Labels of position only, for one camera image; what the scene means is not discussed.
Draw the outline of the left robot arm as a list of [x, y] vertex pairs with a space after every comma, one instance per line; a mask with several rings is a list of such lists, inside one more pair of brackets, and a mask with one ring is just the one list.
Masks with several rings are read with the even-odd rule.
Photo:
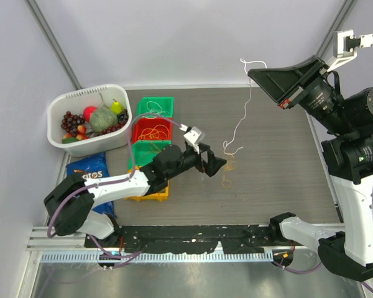
[[199, 145], [197, 149], [188, 145], [181, 150], [170, 144], [150, 163], [128, 174], [95, 179], [71, 174], [44, 199], [50, 217], [47, 236], [84, 233], [112, 248], [119, 243], [121, 229], [112, 215], [94, 211], [96, 206], [158, 193], [168, 186], [169, 180], [192, 168], [212, 177], [226, 163], [208, 145]]

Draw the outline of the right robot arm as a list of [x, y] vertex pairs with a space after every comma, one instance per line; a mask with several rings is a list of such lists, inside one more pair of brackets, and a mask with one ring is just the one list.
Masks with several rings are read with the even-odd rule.
[[301, 106], [332, 135], [321, 147], [344, 222], [342, 232], [330, 232], [287, 212], [271, 218], [269, 240], [307, 247], [335, 275], [373, 278], [373, 87], [344, 98], [339, 75], [317, 56], [247, 75], [280, 108]]

